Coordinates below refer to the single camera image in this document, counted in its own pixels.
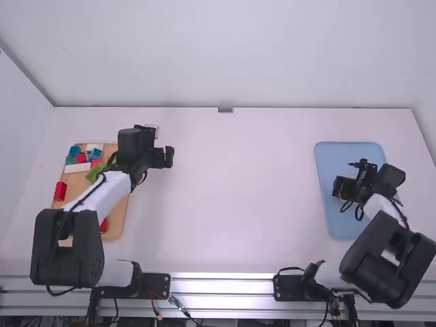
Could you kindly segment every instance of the cork board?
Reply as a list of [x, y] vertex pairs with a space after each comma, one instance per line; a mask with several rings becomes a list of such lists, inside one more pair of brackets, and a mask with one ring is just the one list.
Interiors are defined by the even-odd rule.
[[[80, 146], [82, 151], [85, 150], [87, 144], [80, 143], [76, 144]], [[106, 162], [111, 154], [118, 150], [117, 144], [104, 144], [103, 146], [103, 162]], [[72, 174], [64, 174], [62, 169], [62, 175], [59, 181], [67, 184], [67, 192], [65, 194], [65, 201], [53, 201], [51, 208], [59, 209], [65, 206], [68, 202], [76, 199], [80, 194], [91, 186], [91, 183], [85, 178], [89, 171], [86, 172], [75, 172]], [[125, 212], [127, 210], [127, 201], [129, 199], [129, 194], [127, 194], [120, 202], [112, 209], [112, 211], [107, 216], [108, 218], [108, 230], [102, 234], [102, 240], [106, 242], [117, 240], [121, 237], [123, 233]], [[63, 246], [71, 246], [72, 238], [61, 241]]]

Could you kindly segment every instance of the teal block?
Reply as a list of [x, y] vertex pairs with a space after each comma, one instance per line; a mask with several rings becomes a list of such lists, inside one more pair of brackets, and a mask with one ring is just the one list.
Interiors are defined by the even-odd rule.
[[71, 155], [68, 155], [65, 158], [65, 165], [74, 165], [77, 163], [76, 157], [72, 157]]
[[103, 155], [103, 151], [97, 148], [94, 148], [91, 153], [91, 159], [99, 159]]
[[71, 148], [69, 148], [69, 155], [72, 157], [77, 156], [77, 154], [80, 152], [82, 152], [82, 149], [78, 145], [73, 145]]

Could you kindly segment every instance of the yellow-green block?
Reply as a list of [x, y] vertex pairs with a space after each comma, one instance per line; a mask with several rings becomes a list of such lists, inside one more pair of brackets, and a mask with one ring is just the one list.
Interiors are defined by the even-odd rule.
[[86, 179], [90, 181], [91, 184], [95, 183], [97, 181], [97, 174], [101, 172], [105, 167], [106, 167], [106, 162], [100, 162], [93, 169], [89, 171], [89, 173], [85, 176]]

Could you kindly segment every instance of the light blue mat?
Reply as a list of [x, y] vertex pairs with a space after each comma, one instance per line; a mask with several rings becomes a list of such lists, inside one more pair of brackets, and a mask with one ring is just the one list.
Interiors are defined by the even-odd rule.
[[344, 213], [339, 212], [344, 202], [332, 196], [333, 182], [336, 176], [355, 178], [358, 169], [348, 163], [361, 158], [380, 169], [386, 163], [383, 149], [374, 142], [320, 142], [315, 146], [315, 156], [328, 232], [336, 240], [355, 240], [370, 220], [367, 216], [362, 221], [354, 218], [355, 204]]

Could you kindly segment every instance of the metal extrusion frame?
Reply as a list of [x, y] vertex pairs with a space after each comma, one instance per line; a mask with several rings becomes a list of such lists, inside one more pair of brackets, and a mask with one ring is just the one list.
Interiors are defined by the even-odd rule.
[[[171, 293], [195, 318], [320, 320], [323, 302], [276, 302], [268, 273], [172, 273]], [[29, 276], [0, 276], [0, 315], [85, 316], [90, 290], [74, 290], [54, 298], [44, 286], [33, 285]], [[150, 300], [117, 300], [121, 317], [154, 317]], [[167, 300], [155, 300], [164, 317], [184, 317]], [[422, 281], [401, 309], [369, 304], [356, 297], [361, 320], [436, 321], [436, 281]], [[100, 316], [114, 316], [114, 301], [103, 299]]]

